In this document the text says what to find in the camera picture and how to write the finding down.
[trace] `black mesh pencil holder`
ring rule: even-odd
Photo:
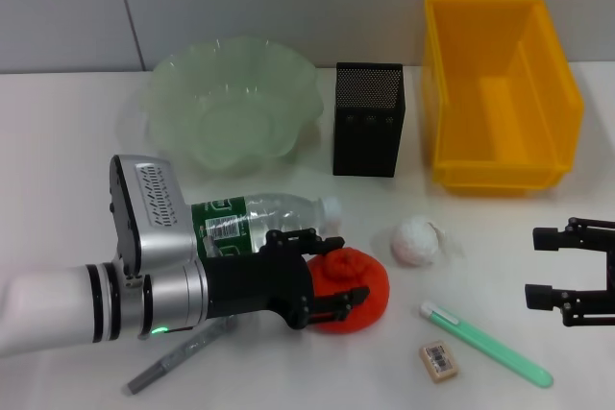
[[[405,113],[400,64],[339,62],[333,174],[395,176]]]

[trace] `small eraser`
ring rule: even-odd
[[[419,349],[419,355],[434,383],[452,378],[459,372],[451,350],[442,341],[423,346]]]

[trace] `yellow plastic bin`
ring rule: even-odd
[[[433,180],[520,192],[573,166],[583,102],[543,0],[425,0]]]

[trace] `vent grille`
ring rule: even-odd
[[[152,226],[167,228],[177,225],[162,169],[154,164],[145,164],[137,166],[136,170]]]
[[[337,65],[335,105],[337,108],[394,109],[403,92],[402,66],[368,68],[366,65]]]

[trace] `white ball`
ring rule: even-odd
[[[398,260],[412,266],[430,264],[440,252],[437,228],[423,216],[404,220],[393,231],[391,250]]]

